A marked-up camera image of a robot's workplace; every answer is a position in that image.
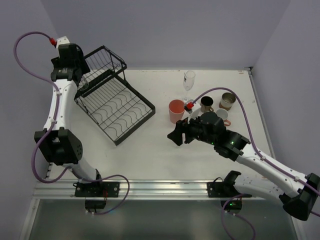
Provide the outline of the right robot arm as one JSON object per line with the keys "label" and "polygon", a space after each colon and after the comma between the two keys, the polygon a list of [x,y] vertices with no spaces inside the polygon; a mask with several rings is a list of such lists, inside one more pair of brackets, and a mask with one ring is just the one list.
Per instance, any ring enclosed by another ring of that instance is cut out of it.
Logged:
{"label": "right robot arm", "polygon": [[223,183],[230,188],[232,195],[245,194],[282,203],[285,212],[302,221],[312,214],[320,195],[319,176],[298,172],[267,157],[252,141],[228,130],[214,112],[177,121],[175,129],[167,137],[177,146],[194,140],[210,144],[220,156],[247,166],[265,178],[250,178],[237,171],[229,172]]}

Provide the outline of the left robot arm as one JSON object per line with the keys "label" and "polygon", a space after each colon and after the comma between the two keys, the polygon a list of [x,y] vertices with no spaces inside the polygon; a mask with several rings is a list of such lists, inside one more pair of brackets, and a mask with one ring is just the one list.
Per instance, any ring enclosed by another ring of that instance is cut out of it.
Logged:
{"label": "left robot arm", "polygon": [[49,184],[36,170],[36,153],[41,151],[48,163],[62,166],[72,172],[83,183],[93,183],[99,172],[83,157],[82,142],[71,131],[70,115],[72,104],[84,74],[90,71],[82,49],[75,43],[56,45],[58,57],[51,60],[53,71],[49,83],[52,84],[52,100],[48,118],[43,130],[34,134],[36,146],[31,156],[31,169],[35,178]]}

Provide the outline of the clear champagne flute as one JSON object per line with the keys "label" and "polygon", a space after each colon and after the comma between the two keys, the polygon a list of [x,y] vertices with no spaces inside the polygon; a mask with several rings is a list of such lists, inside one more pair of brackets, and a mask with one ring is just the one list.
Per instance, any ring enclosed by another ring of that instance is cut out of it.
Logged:
{"label": "clear champagne flute", "polygon": [[184,73],[183,88],[186,91],[183,101],[188,101],[188,92],[193,88],[195,83],[196,73],[192,70],[188,70]]}

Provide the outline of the white and brown tumbler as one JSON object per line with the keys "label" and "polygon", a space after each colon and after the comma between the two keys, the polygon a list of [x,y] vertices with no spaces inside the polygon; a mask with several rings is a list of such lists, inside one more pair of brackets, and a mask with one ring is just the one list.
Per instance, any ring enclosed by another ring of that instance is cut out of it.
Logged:
{"label": "white and brown tumbler", "polygon": [[232,108],[233,104],[236,102],[236,100],[236,96],[233,93],[225,92],[221,96],[219,108],[229,111]]}

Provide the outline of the pink plastic cup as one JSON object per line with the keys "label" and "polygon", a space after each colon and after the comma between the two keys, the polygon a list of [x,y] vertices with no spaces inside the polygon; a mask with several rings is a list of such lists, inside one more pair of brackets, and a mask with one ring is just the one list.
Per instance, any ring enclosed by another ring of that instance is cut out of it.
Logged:
{"label": "pink plastic cup", "polygon": [[184,102],[180,99],[172,100],[169,105],[169,119],[173,124],[180,121],[185,113]]}

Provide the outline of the pink ceramic mug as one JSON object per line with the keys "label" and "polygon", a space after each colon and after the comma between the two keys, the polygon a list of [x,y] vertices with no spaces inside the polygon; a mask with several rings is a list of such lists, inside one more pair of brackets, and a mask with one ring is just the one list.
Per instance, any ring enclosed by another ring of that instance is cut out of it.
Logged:
{"label": "pink ceramic mug", "polygon": [[226,127],[229,127],[231,125],[231,122],[228,120],[229,114],[227,110],[219,108],[215,113],[219,118],[223,120],[223,123]]}

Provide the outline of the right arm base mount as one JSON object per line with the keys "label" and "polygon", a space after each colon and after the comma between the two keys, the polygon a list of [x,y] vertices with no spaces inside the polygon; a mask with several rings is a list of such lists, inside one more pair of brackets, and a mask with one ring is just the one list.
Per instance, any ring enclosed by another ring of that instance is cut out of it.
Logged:
{"label": "right arm base mount", "polygon": [[[217,177],[214,180],[208,181],[206,183],[206,191],[207,196],[209,198],[232,198],[241,193],[236,190],[234,187],[235,181],[238,179],[241,173],[238,171],[230,171],[227,176],[222,179],[221,177]],[[251,198],[252,195],[244,194],[244,196],[240,196],[237,198],[233,198],[224,208],[228,213],[238,214],[242,207],[242,198]]]}

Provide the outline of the clear glass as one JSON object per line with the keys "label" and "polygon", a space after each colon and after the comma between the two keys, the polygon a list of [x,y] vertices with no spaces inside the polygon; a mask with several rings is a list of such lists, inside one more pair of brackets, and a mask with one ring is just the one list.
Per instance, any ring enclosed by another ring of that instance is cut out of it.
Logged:
{"label": "clear glass", "polygon": [[78,91],[85,92],[88,89],[88,87],[89,87],[89,82],[85,77],[83,77],[79,82]]}

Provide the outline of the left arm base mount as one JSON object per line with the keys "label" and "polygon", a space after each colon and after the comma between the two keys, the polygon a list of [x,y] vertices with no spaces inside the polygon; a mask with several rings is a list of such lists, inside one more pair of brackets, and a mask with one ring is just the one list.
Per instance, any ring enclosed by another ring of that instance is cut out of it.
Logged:
{"label": "left arm base mount", "polygon": [[[118,198],[120,192],[120,182],[119,181],[105,181],[111,178],[119,177],[125,180],[127,183],[126,193],[123,199],[110,208],[109,210],[105,211],[98,211],[103,210],[107,205],[108,198]],[[91,215],[106,215],[113,210],[122,206],[127,199],[129,192],[130,192],[130,181],[121,174],[114,174],[107,177],[101,177],[100,173],[96,174],[96,178],[94,180],[84,179],[85,183],[83,182],[75,182],[73,186],[75,187],[74,196],[77,198],[103,198],[103,200],[88,200],[86,199],[84,202],[85,210],[90,213]]]}

